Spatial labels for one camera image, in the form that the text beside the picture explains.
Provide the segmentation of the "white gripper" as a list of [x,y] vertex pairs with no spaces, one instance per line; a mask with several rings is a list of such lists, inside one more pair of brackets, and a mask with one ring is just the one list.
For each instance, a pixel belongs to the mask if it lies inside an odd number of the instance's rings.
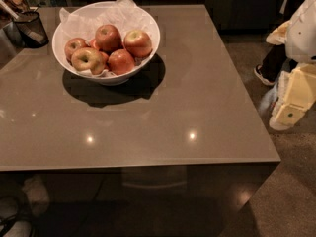
[[282,71],[277,101],[269,126],[278,131],[294,127],[316,102],[316,0],[305,0],[289,21],[268,34],[266,42],[285,43],[288,58],[298,62],[291,72]]

